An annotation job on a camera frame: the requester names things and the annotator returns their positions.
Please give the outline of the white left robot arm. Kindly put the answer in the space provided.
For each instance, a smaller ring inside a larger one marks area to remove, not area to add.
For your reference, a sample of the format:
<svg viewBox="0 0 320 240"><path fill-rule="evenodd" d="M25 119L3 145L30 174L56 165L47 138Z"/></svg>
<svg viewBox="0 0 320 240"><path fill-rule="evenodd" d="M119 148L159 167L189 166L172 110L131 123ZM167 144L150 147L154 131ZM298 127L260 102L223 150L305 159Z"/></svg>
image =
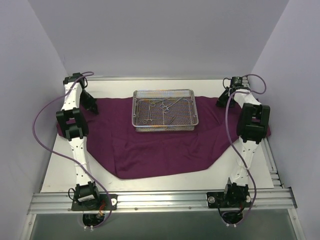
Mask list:
<svg viewBox="0 0 320 240"><path fill-rule="evenodd" d="M101 197L94 180L87 172L90 170L86 154L86 139L89 127L85 116L81 111L84 108L95 115L98 112L97 100L87 91L88 81L86 75L89 72L73 73L63 80L66 96L61 110L56 112L57 123L62 136L68 141L72 151L76 186L73 188L73 201L79 205L85 205L90 210L100 206Z"/></svg>

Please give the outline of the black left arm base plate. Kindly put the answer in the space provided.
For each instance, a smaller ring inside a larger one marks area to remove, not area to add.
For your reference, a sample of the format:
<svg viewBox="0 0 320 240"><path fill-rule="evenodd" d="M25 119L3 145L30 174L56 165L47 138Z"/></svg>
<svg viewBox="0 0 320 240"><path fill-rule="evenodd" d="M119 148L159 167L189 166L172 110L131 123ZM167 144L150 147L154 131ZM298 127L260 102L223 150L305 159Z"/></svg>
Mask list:
<svg viewBox="0 0 320 240"><path fill-rule="evenodd" d="M116 210L118 204L118 195L105 193L100 194L98 199L93 198L92 195L88 196L84 201L73 200L71 205L72 211L107 211Z"/></svg>

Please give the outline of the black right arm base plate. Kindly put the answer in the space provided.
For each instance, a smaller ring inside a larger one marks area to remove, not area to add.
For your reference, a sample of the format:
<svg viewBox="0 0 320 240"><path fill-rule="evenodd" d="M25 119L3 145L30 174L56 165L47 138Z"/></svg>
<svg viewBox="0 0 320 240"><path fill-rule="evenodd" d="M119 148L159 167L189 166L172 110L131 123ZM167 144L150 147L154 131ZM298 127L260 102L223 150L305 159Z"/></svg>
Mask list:
<svg viewBox="0 0 320 240"><path fill-rule="evenodd" d="M231 209L248 208L251 205L249 195L242 193L224 193L222 191L207 192L207 207L209 209Z"/></svg>

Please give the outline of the purple cloth wrap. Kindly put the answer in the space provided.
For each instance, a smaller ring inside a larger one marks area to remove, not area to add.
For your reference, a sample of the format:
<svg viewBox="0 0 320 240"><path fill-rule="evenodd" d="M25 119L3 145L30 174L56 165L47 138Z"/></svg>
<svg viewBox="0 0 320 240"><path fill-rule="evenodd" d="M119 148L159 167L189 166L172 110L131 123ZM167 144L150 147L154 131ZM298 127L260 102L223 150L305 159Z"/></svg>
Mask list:
<svg viewBox="0 0 320 240"><path fill-rule="evenodd" d="M99 98L98 115L81 112L88 124L86 149L120 179L141 179L208 169L228 149L225 113L216 98L195 99L199 123L192 131L137 132L132 125L132 98ZM241 113L228 110L233 141Z"/></svg>

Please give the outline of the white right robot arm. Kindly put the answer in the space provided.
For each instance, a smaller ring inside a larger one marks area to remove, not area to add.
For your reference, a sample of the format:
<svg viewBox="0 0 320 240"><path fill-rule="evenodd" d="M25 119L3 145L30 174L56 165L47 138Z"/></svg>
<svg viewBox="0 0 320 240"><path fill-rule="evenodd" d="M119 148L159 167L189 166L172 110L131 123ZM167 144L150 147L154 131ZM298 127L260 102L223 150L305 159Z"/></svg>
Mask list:
<svg viewBox="0 0 320 240"><path fill-rule="evenodd" d="M237 103L240 108L240 115L236 126L241 148L237 149L231 139L229 130L229 108L231 103ZM225 129L227 139L233 148L236 157L236 164L229 179L228 188L238 187L244 190L252 182L253 189L257 189L255 180L251 174L251 165L255 152L261 141L267 136L271 107L260 103L248 88L227 87L218 98L216 105L225 108Z"/></svg>

